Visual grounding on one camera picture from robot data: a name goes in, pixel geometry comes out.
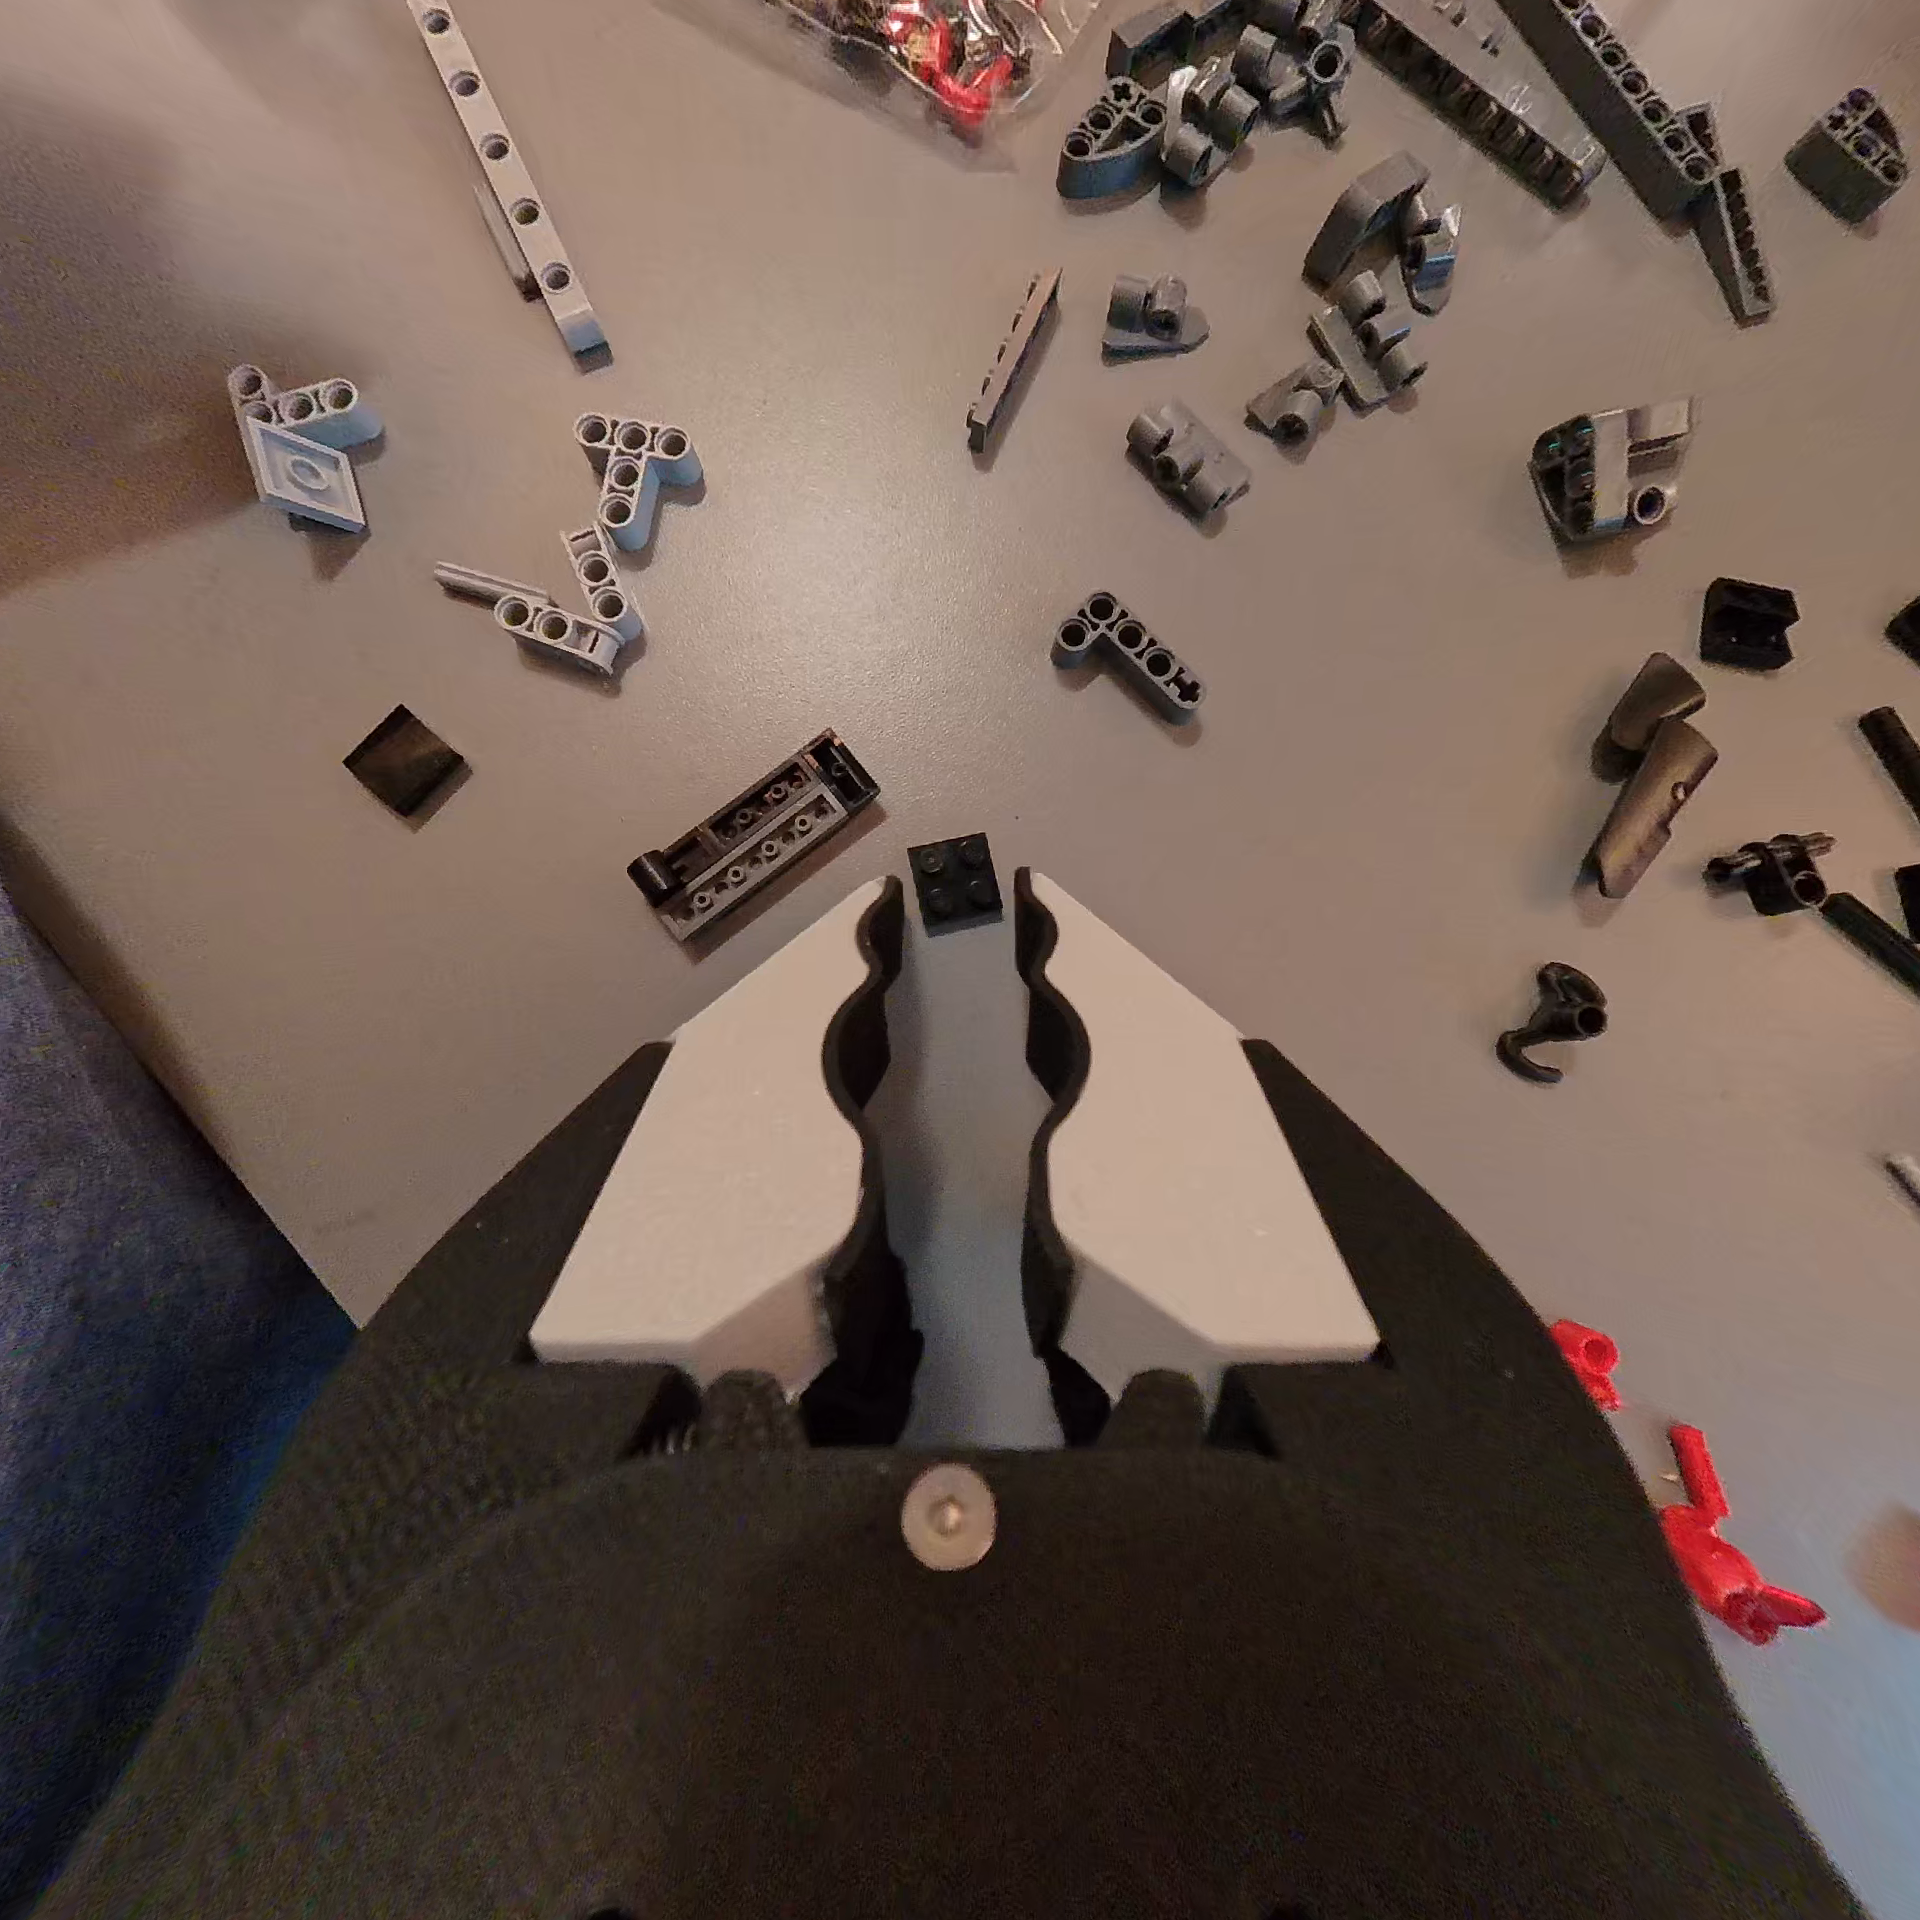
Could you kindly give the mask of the dark grey curved slope brick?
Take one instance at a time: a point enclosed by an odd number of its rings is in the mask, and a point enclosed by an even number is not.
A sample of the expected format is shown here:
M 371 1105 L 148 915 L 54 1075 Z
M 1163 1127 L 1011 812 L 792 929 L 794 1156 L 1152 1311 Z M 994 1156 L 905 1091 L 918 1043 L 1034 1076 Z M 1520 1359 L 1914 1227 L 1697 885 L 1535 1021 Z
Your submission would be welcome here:
M 1410 150 L 1395 150 L 1358 174 L 1337 195 L 1303 255 L 1310 286 L 1337 286 L 1382 235 L 1398 235 L 1404 206 L 1420 196 L 1428 178 L 1428 164 Z

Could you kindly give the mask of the long dark grey smooth panel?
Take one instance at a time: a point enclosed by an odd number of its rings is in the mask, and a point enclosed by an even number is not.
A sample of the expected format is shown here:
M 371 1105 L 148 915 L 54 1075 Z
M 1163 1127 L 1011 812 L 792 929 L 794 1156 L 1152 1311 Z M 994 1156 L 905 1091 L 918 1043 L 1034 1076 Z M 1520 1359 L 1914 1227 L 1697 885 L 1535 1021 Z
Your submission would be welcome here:
M 1475 148 L 1554 209 L 1579 202 L 1607 153 L 1496 5 L 1344 2 L 1358 49 Z

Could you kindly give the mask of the dark grey panel piece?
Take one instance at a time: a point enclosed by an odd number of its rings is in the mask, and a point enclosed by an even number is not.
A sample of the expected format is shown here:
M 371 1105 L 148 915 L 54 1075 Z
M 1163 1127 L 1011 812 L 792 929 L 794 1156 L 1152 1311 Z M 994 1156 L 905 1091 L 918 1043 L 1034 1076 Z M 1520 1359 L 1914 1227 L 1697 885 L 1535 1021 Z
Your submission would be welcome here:
M 1697 431 L 1697 397 L 1566 419 L 1528 457 L 1528 479 L 1559 546 L 1640 538 L 1674 515 Z

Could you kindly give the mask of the dark grey long wedge slope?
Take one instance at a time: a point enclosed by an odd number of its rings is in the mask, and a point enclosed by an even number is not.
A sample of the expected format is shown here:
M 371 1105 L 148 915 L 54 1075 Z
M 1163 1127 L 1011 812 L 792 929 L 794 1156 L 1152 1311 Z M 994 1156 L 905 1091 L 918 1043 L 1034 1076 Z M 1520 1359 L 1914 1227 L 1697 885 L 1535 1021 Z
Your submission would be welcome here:
M 1251 2 L 1154 2 L 1111 27 L 1105 74 L 1143 86 L 1161 85 L 1174 68 L 1199 65 L 1232 45 Z

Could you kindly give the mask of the red lego piece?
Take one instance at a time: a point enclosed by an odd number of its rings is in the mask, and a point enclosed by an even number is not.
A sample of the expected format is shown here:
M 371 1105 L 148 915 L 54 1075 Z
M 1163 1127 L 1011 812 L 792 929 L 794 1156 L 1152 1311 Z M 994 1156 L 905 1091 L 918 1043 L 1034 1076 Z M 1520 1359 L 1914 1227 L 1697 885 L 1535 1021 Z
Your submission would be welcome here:
M 1787 1629 L 1822 1627 L 1830 1614 L 1818 1601 L 1768 1580 L 1724 1534 L 1731 1503 L 1706 1431 L 1671 1425 L 1670 1445 L 1682 1498 L 1660 1508 L 1660 1527 L 1702 1612 L 1751 1646 L 1774 1643 Z
M 1616 1382 L 1619 1343 L 1609 1335 L 1566 1316 L 1552 1321 L 1548 1332 L 1591 1403 L 1600 1412 L 1619 1412 L 1625 1405 Z

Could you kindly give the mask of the long black lego brick assembly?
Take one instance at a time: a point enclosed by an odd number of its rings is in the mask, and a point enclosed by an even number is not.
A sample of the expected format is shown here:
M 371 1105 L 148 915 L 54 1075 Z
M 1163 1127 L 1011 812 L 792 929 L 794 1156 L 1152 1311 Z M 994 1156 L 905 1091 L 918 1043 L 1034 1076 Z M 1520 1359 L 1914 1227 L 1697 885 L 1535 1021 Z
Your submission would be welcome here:
M 828 846 L 878 793 L 828 730 L 683 835 L 636 854 L 626 875 L 671 937 L 691 943 Z

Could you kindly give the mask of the light grey square tile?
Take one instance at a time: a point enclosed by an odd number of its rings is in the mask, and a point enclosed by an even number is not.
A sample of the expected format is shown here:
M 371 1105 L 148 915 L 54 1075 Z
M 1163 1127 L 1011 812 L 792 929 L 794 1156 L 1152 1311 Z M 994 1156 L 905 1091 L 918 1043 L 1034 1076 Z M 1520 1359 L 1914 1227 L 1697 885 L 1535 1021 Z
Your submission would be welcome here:
M 344 450 L 268 419 L 243 413 L 238 425 L 264 506 L 350 538 L 368 533 L 353 462 Z

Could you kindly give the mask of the long dark grey holed beam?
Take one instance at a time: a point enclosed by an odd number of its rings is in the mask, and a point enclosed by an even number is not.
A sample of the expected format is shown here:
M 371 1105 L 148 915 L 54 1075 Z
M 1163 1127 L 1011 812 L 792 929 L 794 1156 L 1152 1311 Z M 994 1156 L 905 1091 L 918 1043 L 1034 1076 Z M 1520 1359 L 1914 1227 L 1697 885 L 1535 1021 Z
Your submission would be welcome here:
M 1593 2 L 1499 10 L 1648 213 L 1666 223 L 1692 222 L 1724 163 L 1715 106 L 1682 102 L 1657 86 Z

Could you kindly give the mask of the black smooth lego tile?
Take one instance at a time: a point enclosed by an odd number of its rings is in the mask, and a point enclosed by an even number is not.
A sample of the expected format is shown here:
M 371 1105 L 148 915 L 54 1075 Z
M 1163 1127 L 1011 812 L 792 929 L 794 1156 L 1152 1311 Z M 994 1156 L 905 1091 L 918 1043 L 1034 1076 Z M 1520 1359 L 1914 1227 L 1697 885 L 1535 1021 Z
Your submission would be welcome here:
M 398 705 L 353 746 L 344 771 L 393 819 L 422 828 L 474 769 L 418 713 Z

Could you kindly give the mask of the long light grey lego beam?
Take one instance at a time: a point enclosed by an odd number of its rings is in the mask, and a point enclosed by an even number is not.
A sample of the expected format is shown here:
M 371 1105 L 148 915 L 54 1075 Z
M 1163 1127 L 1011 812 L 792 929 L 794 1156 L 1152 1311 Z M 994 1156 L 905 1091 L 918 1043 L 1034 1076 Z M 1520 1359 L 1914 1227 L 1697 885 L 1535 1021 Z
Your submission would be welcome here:
M 458 15 L 446 2 L 410 2 L 407 12 L 468 139 L 483 219 L 516 293 L 547 311 L 575 358 L 607 353 L 586 284 Z

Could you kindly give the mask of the light grey T-shaped beam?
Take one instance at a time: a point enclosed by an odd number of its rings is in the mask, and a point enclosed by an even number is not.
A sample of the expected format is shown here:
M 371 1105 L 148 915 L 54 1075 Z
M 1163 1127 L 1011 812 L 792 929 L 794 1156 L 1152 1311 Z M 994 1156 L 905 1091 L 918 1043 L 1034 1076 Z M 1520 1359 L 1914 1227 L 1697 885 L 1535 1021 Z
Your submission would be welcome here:
M 596 529 L 622 553 L 651 542 L 663 491 L 704 486 L 700 450 L 675 423 L 587 412 L 577 415 L 575 438 L 599 476 Z

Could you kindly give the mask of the clear bag of red pieces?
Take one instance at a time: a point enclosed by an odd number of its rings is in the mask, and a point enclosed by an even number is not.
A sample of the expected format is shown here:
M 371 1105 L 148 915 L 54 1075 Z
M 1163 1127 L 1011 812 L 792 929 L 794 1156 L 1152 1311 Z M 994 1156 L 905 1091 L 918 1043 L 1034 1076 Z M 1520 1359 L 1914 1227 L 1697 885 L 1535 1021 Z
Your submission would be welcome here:
M 769 2 L 786 53 L 807 51 L 864 99 L 980 139 L 1054 82 L 1102 2 Z

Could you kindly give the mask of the light grey L-shaped beam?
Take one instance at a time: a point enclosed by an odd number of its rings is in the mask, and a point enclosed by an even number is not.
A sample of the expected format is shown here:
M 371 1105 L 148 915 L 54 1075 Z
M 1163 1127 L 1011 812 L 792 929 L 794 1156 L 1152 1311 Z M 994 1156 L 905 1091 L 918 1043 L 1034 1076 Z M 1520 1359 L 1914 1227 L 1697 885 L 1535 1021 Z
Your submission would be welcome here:
M 596 522 L 562 542 L 582 605 L 567 609 L 547 591 L 515 588 L 494 602 L 494 623 L 534 659 L 595 681 L 618 681 L 642 639 L 642 619 L 620 582 L 614 542 Z

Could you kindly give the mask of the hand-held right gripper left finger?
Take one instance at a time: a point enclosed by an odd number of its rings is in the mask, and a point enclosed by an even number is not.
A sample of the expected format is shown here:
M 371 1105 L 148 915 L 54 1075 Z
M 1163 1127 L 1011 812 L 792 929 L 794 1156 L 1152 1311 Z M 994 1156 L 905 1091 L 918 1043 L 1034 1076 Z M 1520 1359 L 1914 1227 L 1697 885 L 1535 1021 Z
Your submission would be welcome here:
M 567 1249 L 547 1362 L 772 1378 L 819 1445 L 894 1445 L 921 1367 L 872 1105 L 905 899 L 868 879 L 686 1019 Z

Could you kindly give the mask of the black square lego plate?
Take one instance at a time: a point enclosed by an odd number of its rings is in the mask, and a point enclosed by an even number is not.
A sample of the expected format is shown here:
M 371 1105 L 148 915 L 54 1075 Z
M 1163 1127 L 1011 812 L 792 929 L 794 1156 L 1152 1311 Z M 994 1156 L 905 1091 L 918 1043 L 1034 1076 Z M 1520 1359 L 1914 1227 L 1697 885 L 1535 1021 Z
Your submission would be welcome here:
M 964 831 L 905 850 L 929 937 L 1001 918 L 1001 885 L 985 831 Z

